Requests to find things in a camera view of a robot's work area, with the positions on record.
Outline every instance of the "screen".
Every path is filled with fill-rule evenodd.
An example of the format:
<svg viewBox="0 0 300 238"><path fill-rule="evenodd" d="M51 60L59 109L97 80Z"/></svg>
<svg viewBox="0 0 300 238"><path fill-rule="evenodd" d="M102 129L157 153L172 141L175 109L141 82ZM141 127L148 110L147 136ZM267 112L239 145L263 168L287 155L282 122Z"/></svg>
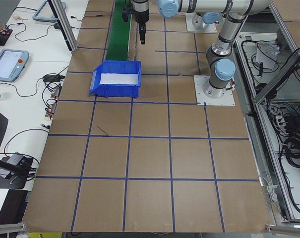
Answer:
<svg viewBox="0 0 300 238"><path fill-rule="evenodd" d="M5 51L0 58L0 78L9 78L23 52Z"/></svg>

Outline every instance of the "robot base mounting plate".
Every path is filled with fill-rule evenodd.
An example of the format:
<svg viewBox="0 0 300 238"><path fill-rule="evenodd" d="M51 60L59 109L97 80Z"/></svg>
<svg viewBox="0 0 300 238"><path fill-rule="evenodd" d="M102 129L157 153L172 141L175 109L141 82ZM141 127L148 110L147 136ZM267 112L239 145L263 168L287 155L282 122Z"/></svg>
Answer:
<svg viewBox="0 0 300 238"><path fill-rule="evenodd" d="M203 92L204 83L209 80L208 75L195 75L194 83L196 90L196 100L198 105L204 106L235 106L235 100L232 90L228 90L225 94L219 99L213 99Z"/></svg>
<svg viewBox="0 0 300 238"><path fill-rule="evenodd" d="M217 29L216 29L216 25L210 24L207 25L204 28L196 28L193 25L193 18L196 15L196 13L186 13L185 14L185 18L186 18L186 26L187 26L187 32L194 32L194 33L209 33L209 34L216 34L217 33Z"/></svg>

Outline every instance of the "white paper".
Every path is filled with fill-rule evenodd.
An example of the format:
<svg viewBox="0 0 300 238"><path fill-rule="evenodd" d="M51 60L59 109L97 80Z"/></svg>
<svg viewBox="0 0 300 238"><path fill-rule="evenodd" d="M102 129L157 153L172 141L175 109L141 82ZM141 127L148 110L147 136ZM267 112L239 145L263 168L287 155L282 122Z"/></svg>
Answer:
<svg viewBox="0 0 300 238"><path fill-rule="evenodd" d="M277 60L277 55L270 54L269 57L275 61ZM273 60L269 59L259 49L257 49L255 61L259 64L262 62L263 68L273 69L275 65L275 62Z"/></svg>
<svg viewBox="0 0 300 238"><path fill-rule="evenodd" d="M102 73L100 84L138 84L137 74Z"/></svg>

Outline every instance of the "blue plastic bin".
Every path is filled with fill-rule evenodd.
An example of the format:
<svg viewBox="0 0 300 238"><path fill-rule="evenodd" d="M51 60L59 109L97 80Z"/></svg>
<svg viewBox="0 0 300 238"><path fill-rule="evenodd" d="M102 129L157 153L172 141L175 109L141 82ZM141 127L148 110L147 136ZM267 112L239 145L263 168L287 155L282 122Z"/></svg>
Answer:
<svg viewBox="0 0 300 238"><path fill-rule="evenodd" d="M137 74L137 84L101 84L101 74ZM105 60L93 71L89 94L101 97L134 97L139 96L141 87L141 62Z"/></svg>

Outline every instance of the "metal bracket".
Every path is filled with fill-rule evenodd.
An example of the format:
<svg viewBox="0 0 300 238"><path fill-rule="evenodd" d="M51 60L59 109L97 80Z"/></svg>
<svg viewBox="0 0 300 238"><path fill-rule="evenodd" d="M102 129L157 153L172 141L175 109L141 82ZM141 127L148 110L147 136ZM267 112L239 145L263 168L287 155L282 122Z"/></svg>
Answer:
<svg viewBox="0 0 300 238"><path fill-rule="evenodd" d="M196 28L193 25L193 18L196 15L196 13L186 13L186 26L188 32L194 32L194 33L209 33L209 34L216 34L217 29L215 24L206 25L204 28Z"/></svg>
<svg viewBox="0 0 300 238"><path fill-rule="evenodd" d="M11 232L25 232L27 229L26 223L0 225L0 234Z"/></svg>
<svg viewBox="0 0 300 238"><path fill-rule="evenodd" d="M228 90L225 94L219 99L212 99L205 95L203 92L203 85L209 79L208 75L195 75L195 90L196 90L196 99L198 105L214 105L214 106L234 106L235 100L233 97L232 90Z"/></svg>

